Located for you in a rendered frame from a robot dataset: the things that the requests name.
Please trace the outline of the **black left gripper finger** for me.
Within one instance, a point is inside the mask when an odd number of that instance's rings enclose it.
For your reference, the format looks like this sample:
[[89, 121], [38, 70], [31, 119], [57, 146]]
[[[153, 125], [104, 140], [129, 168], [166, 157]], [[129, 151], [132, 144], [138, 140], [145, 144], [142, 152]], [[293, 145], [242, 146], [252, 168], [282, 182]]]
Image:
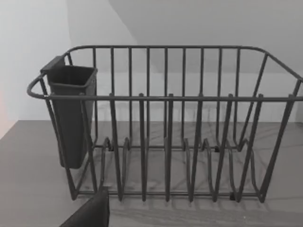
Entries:
[[108, 187], [97, 193], [58, 227], [109, 227], [110, 204]]

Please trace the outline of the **dark grey cutlery holder cup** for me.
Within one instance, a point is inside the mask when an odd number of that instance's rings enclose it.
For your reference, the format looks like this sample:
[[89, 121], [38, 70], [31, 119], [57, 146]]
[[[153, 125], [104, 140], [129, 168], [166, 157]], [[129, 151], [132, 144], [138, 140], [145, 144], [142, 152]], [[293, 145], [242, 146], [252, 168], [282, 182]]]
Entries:
[[[46, 73], [51, 93], [62, 96], [96, 94], [98, 72], [96, 68], [66, 65], [62, 56], [56, 56], [41, 69], [41, 72]], [[67, 166], [79, 169], [87, 153], [80, 101], [59, 99], [54, 102], [57, 105], [55, 113], [60, 117]]]

